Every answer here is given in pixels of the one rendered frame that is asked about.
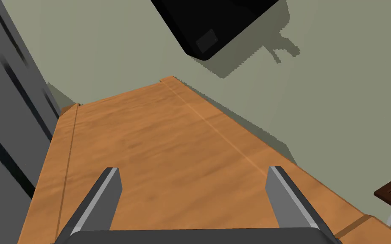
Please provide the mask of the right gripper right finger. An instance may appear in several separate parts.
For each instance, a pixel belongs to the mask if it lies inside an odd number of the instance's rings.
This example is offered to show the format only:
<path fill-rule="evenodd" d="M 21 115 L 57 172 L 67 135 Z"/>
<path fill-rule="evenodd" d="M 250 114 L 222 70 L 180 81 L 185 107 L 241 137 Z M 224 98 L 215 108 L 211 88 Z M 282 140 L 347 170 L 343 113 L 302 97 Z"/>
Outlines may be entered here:
<path fill-rule="evenodd" d="M 311 227 L 326 236 L 332 234 L 282 167 L 269 167 L 265 191 L 279 227 Z"/>

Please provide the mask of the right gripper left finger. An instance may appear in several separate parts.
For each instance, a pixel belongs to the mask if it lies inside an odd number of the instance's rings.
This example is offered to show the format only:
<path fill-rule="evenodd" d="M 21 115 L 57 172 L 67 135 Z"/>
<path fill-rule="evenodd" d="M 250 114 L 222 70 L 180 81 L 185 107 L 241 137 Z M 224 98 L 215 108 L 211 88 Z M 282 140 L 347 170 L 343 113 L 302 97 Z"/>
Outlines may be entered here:
<path fill-rule="evenodd" d="M 121 193 L 119 168 L 105 168 L 61 231 L 61 237 L 80 231 L 109 230 Z"/>

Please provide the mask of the black wall cabinet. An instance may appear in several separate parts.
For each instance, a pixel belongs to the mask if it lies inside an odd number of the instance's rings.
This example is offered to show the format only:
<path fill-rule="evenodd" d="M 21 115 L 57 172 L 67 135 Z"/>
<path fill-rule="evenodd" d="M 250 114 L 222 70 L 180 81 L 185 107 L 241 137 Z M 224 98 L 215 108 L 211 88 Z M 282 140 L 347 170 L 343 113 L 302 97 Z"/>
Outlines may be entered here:
<path fill-rule="evenodd" d="M 279 0 L 151 0 L 183 49 L 207 61 Z"/>

